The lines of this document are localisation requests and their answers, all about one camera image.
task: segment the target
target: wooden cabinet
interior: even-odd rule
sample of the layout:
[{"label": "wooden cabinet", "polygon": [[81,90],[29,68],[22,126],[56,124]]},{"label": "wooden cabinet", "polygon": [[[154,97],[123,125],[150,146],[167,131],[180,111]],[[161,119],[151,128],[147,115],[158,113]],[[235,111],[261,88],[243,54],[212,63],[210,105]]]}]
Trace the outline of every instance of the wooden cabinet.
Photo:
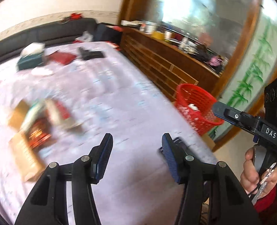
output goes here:
[{"label": "wooden cabinet", "polygon": [[136,29],[124,29],[121,49],[171,101],[175,101],[176,88],[181,83],[211,92],[219,80],[219,75],[203,63]]}]

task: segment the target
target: hand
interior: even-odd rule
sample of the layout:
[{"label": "hand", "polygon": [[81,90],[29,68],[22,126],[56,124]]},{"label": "hand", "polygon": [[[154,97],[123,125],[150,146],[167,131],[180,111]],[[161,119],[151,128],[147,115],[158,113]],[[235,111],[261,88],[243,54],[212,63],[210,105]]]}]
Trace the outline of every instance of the hand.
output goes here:
[{"label": "hand", "polygon": [[[260,181],[259,174],[257,173],[253,163],[253,148],[250,148],[246,154],[245,154],[245,163],[243,165],[244,171],[241,174],[241,185],[246,190],[246,192],[249,194],[251,191],[253,191],[256,187],[258,182]],[[274,188],[274,186],[277,184],[277,168],[274,169],[274,172],[268,177],[267,179],[267,186],[263,190],[262,194],[260,195],[260,198],[265,197],[270,191]]]}]

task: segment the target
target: screw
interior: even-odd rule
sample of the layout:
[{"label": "screw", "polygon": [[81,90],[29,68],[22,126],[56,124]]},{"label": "screw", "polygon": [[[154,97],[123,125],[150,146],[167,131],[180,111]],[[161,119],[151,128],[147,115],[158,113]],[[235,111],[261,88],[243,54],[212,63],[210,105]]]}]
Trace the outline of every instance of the screw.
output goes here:
[{"label": "screw", "polygon": [[51,162],[51,163],[49,164],[49,167],[50,167],[50,168],[54,168],[55,166],[57,166],[57,163],[56,163],[56,162]]},{"label": "screw", "polygon": [[89,160],[89,156],[83,156],[81,157],[81,161],[87,162]]},{"label": "screw", "polygon": [[194,157],[193,157],[193,156],[186,156],[186,157],[185,157],[185,160],[191,162],[191,161],[194,160]]},{"label": "screw", "polygon": [[226,167],[227,164],[226,164],[225,162],[219,162],[219,166],[220,166],[220,167]]}]

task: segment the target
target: white bedsheet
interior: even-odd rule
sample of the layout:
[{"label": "white bedsheet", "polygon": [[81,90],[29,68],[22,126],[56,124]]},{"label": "white bedsheet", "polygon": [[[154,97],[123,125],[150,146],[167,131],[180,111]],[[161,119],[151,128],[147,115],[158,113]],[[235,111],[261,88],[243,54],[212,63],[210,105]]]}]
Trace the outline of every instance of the white bedsheet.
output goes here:
[{"label": "white bedsheet", "polygon": [[[4,113],[21,99],[29,103],[45,97],[64,102],[84,134],[52,128],[53,139],[39,155],[48,165],[72,163],[99,145],[105,133],[113,135],[113,150],[104,178],[92,190],[103,225],[174,224],[183,187],[176,185],[157,150],[161,137],[182,136],[202,161],[217,160],[173,105],[131,62],[104,42],[71,44],[46,49],[104,51],[106,58],[70,65],[50,63],[54,75],[16,73],[18,58],[0,65],[0,212],[14,223],[34,183],[23,183],[8,147],[15,132]],[[74,224],[71,193],[67,193],[70,225]]]}]

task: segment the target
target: plastic basket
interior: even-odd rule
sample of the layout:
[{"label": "plastic basket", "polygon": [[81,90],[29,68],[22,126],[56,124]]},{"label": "plastic basket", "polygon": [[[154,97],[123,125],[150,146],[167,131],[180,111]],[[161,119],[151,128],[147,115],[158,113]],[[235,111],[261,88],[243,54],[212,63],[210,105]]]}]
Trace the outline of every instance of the plastic basket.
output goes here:
[{"label": "plastic basket", "polygon": [[[216,101],[210,93],[199,86],[181,84],[177,87],[175,106],[200,136],[224,122],[223,119],[217,118],[211,110]],[[199,111],[188,107],[189,104],[194,104]]]}]

